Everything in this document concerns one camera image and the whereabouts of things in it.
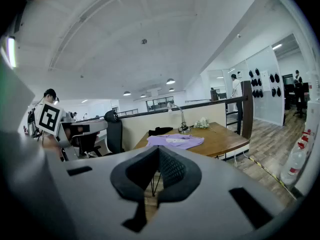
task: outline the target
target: desk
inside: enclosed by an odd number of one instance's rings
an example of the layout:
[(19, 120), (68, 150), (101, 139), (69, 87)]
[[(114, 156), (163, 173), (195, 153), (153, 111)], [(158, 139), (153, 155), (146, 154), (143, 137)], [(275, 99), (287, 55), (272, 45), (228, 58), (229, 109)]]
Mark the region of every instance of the desk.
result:
[[(191, 134), (195, 137), (204, 138), (204, 142), (201, 145), (189, 148), (188, 151), (207, 157), (217, 157), (249, 144), (249, 140), (216, 122), (212, 122), (209, 125), (210, 127), (207, 129), (191, 128), (191, 132), (187, 135)], [(178, 133), (178, 129), (173, 129), (166, 135)], [(148, 144), (148, 137), (149, 134), (147, 132), (134, 149), (145, 147)]]

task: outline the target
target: lavender cloth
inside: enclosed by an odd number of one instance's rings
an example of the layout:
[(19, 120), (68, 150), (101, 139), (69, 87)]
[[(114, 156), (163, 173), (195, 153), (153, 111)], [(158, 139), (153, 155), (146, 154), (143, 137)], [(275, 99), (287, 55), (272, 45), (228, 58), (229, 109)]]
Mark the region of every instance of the lavender cloth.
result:
[(205, 138), (194, 137), (191, 134), (182, 135), (182, 134), (167, 134), (167, 135), (158, 135), (150, 136), (147, 138), (148, 144), (146, 146), (170, 146), (183, 150), (190, 149), (192, 147), (202, 144)]

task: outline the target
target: fluorescent light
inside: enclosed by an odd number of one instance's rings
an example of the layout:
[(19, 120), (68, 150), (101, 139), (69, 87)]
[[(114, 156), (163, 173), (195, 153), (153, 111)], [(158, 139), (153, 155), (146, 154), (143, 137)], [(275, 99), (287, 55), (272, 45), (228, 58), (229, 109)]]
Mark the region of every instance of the fluorescent light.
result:
[(169, 78), (167, 81), (166, 81), (166, 84), (167, 85), (171, 85), (171, 84), (174, 84), (176, 81), (172, 78)]
[(13, 37), (8, 38), (8, 52), (9, 52), (9, 61), (11, 67), (16, 67), (16, 58), (15, 58), (15, 39)]
[(272, 49), (275, 50), (275, 49), (277, 49), (277, 48), (279, 48), (281, 46), (282, 46), (282, 44), (280, 43), (280, 44), (276, 45), (275, 47), (273, 47)]

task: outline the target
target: person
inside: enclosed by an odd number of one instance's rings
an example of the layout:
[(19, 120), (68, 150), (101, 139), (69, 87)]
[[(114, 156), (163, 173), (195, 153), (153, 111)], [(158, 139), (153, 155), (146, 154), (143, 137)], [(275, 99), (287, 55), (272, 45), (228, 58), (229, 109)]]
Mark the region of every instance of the person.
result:
[[(242, 94), (240, 80), (237, 79), (236, 74), (232, 74), (231, 79), (232, 79), (232, 88), (233, 88), (231, 98), (241, 97), (243, 94)], [(243, 110), (242, 109), (241, 109), (241, 113), (240, 113), (240, 118), (241, 118), (241, 120), (243, 118)]]
[(301, 83), (301, 84), (303, 85), (302, 78), (301, 78), (301, 76), (299, 76), (299, 70), (296, 70), (296, 71), (295, 71), (295, 80), (294, 80), (294, 83), (296, 83), (296, 82), (299, 82), (299, 83)]
[[(35, 125), (38, 126), (39, 125), (39, 121), (40, 121), (40, 117), (41, 117), (41, 106), (44, 105), (45, 102), (48, 102), (50, 104), (53, 104), (55, 101), (59, 101), (59, 98), (57, 97), (57, 94), (55, 92), (55, 90), (53, 89), (48, 89), (44, 92), (42, 99), (38, 102), (37, 105), (35, 105), (35, 111), (34, 111), (34, 120), (35, 120)], [(81, 133), (83, 131), (82, 127), (78, 127), (77, 131), (79, 133)], [(70, 140), (71, 139), (71, 131), (69, 128), (64, 129), (65, 135), (66, 137)], [(45, 131), (41, 131), (41, 136), (38, 137), (38, 141), (41, 137), (41, 143), (42, 143), (42, 147), (45, 149), (50, 149), (55, 151), (58, 156), (60, 157), (60, 159), (63, 161), (63, 155), (61, 152), (61, 147), (59, 146), (57, 140), (55, 139), (55, 137)]]
[(75, 122), (79, 121), (79, 119), (77, 118), (77, 112), (73, 113), (73, 119), (74, 119)]

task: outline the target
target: wooden floor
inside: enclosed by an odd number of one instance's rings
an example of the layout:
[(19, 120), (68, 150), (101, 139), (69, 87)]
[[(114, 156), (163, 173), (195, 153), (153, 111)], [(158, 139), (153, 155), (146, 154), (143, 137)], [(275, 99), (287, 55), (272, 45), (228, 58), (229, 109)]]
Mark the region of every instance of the wooden floor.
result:
[[(252, 136), (250, 139), (249, 155), (257, 162), (261, 163), (271, 173), (277, 177), (280, 176), (282, 166), (287, 161), (288, 155), (293, 148), (297, 139), (301, 136), (304, 130), (306, 116), (299, 118), (298, 115), (294, 116), (296, 109), (293, 107), (291, 110), (285, 111), (285, 125), (278, 126), (272, 123), (254, 120), (252, 126)], [(233, 124), (228, 126), (231, 130), (236, 130), (237, 125)], [(237, 168), (257, 180), (268, 190), (273, 192), (283, 205), (290, 205), (294, 199), (291, 195), (265, 170), (263, 170), (256, 163), (252, 162), (244, 155), (238, 156)], [(228, 160), (227, 163), (234, 166), (234, 160)], [(156, 185), (159, 179), (159, 173), (154, 176), (154, 184)], [(163, 190), (163, 182), (160, 178), (158, 187), (156, 189), (155, 197), (152, 196), (151, 185), (145, 190), (145, 210), (147, 220), (150, 220), (157, 211), (157, 195)]]

